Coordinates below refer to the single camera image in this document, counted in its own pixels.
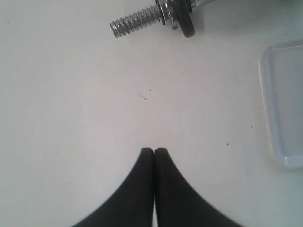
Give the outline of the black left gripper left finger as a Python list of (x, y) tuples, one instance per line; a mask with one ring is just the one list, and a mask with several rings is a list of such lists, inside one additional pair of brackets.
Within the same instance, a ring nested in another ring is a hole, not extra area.
[(154, 206), (151, 148), (143, 148), (118, 189), (76, 227), (151, 227)]

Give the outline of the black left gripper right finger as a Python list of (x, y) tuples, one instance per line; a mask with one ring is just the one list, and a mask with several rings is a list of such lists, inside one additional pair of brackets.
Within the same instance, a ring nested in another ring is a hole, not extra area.
[(165, 148), (154, 152), (154, 182), (159, 227), (239, 227), (186, 181)]

